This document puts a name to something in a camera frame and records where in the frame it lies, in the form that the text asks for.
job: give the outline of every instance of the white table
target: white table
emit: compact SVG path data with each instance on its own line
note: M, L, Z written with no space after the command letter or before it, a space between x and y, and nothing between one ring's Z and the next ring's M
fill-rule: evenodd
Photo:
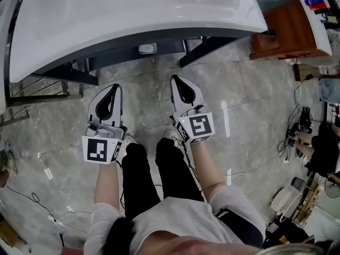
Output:
M23 0L11 47L10 81L117 47L193 36L228 39L206 39L208 49L187 54L183 66L192 56L197 59L266 30L256 0Z

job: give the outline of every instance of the pant leg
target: pant leg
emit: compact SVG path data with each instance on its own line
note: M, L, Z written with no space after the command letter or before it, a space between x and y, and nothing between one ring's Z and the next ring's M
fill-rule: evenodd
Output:
M131 143L122 160L125 216L133 219L160 202L150 174L147 153L141 144Z
M181 150L171 139L162 138L156 149L156 164L163 185L164 198L186 198L204 201L196 182L184 161Z

